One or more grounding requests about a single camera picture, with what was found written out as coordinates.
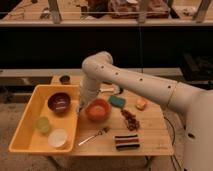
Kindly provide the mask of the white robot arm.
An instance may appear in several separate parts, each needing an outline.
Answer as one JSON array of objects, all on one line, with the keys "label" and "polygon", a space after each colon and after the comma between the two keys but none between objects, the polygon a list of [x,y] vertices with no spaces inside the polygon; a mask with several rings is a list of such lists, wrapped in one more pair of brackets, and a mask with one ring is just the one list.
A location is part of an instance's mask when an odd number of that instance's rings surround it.
[{"label": "white robot arm", "polygon": [[213,90],[118,68],[110,53],[102,51],[82,62],[79,106],[98,95],[102,82],[112,83],[160,106],[186,116],[183,156],[185,171],[213,170]]}]

